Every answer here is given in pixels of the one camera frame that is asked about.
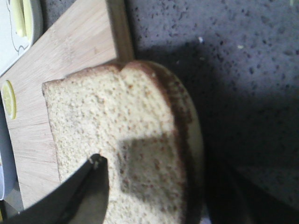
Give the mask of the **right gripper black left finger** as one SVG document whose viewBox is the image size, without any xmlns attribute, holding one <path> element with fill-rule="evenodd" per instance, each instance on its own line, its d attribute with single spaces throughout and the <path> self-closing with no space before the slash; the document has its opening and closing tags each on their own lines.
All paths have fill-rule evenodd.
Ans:
<svg viewBox="0 0 299 224">
<path fill-rule="evenodd" d="M 102 224 L 108 206 L 107 159 L 93 154 L 69 179 L 5 224 Z"/>
</svg>

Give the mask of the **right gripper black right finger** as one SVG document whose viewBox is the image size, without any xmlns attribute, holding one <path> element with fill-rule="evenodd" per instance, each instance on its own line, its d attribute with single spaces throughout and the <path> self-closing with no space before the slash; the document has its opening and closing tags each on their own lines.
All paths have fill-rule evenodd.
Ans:
<svg viewBox="0 0 299 224">
<path fill-rule="evenodd" d="M 213 224 L 297 224 L 298 210 L 247 180 L 206 151 L 206 203 Z"/>
</svg>

